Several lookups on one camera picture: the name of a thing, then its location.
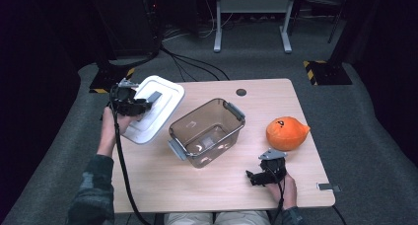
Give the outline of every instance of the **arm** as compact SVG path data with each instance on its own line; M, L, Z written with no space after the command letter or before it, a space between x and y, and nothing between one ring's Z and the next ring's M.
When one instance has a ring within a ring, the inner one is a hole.
M306 225L304 218L301 216L299 208L297 206L297 188L295 180L287 174L282 182L280 182L282 188L284 188L283 194L283 211L282 211L282 224L283 225ZM280 189L277 184L266 185L273 195L274 200L278 203L280 196Z
M120 133L140 116L117 116ZM97 155L83 173L83 181L68 210L66 224L113 224L113 186L111 155L115 144L114 120L111 109L104 108L102 135Z

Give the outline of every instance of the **pants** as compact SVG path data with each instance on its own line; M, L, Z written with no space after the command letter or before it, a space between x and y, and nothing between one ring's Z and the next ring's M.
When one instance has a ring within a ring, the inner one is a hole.
M212 221L212 213L167 213L164 217L166 225L270 225L265 211L221 212Z

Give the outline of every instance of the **yellow and black tape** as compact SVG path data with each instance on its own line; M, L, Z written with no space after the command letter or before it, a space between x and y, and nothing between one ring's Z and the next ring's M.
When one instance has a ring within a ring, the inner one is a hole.
M122 76L120 76L120 80L122 80L123 77L126 78L127 80L130 80L132 78L133 72L135 72L135 68L129 69L126 74L123 74ZM93 89L90 89L89 93L107 94L108 92L110 92L110 88L111 88L111 86L93 88Z
M314 77L314 72L313 72L312 67L311 67L312 63L326 63L326 61L324 61L324 60L304 61L304 66L305 66L305 69L307 70L308 78L310 79L311 84L312 85L318 85L318 83L317 83L317 81Z

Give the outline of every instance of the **wooden table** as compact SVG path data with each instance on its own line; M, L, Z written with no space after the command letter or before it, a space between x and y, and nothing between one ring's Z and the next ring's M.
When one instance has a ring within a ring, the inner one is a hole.
M289 115L303 124L305 116L288 79L262 79L180 83L185 96L172 117L153 141L138 145L122 137L122 149L132 193L140 212L265 210L276 208L266 187L252 186L245 170L260 173L258 156L269 149L267 124ZM246 95L236 94L245 89ZM202 169L181 161L168 145L169 127L175 120L215 98L233 103L245 114L245 127L237 143ZM123 175L114 150L114 209L132 212ZM306 141L288 153L286 168L296 180L300 207L331 206L330 190L316 183L328 183L323 165L309 133Z

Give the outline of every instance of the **small round object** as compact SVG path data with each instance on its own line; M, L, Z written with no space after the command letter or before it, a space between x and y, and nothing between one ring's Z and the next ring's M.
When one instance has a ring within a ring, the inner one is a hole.
M246 90L245 89L237 89L236 91L238 96L245 96L246 95Z

